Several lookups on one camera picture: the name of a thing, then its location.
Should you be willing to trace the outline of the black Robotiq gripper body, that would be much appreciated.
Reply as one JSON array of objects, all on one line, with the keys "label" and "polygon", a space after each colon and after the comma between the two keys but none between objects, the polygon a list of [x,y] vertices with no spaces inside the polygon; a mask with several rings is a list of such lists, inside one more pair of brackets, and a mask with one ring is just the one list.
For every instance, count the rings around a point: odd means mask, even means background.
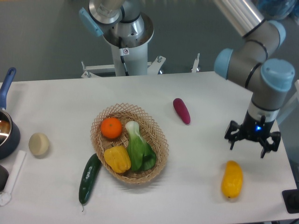
[{"label": "black Robotiq gripper body", "polygon": [[274,121],[261,122],[261,118],[257,120],[251,117],[249,112],[246,112],[244,121],[239,129],[239,140],[246,139],[254,142],[262,140],[263,142],[266,142],[270,137],[273,123]]}]

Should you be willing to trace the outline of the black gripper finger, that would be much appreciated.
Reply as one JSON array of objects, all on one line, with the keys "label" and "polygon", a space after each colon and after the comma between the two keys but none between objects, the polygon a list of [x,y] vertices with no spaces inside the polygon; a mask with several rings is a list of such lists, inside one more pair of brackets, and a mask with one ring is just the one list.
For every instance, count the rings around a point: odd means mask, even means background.
[{"label": "black gripper finger", "polygon": [[264,158],[264,156],[267,153],[270,153],[271,151],[277,152],[280,141],[281,141],[281,132],[272,132],[270,133],[269,137],[265,139],[259,137],[258,142],[263,147],[260,154],[260,158],[261,159]]},{"label": "black gripper finger", "polygon": [[228,142],[231,144],[230,145],[230,150],[233,150],[234,144],[236,141],[243,140],[247,138],[248,136],[248,131],[245,129],[245,126],[239,125],[235,121],[230,121],[224,138],[228,140]]}]

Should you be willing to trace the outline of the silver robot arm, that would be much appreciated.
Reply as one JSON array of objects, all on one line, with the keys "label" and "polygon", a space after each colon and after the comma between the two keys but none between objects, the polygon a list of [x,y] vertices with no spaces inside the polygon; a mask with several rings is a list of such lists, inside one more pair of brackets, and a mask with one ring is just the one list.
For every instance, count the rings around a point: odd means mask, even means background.
[{"label": "silver robot arm", "polygon": [[[281,134],[271,128],[295,73],[289,62],[271,57],[283,43],[285,29],[277,21],[266,21],[249,0],[217,0],[215,4],[245,43],[237,51],[221,51],[214,71],[253,93],[244,121],[231,121],[225,138],[231,144],[243,139],[259,142],[261,156],[265,156],[278,150]],[[159,73],[165,58],[148,62],[148,42],[154,29],[138,1],[91,0],[80,9],[79,17],[91,33],[110,44],[117,76]]]}]

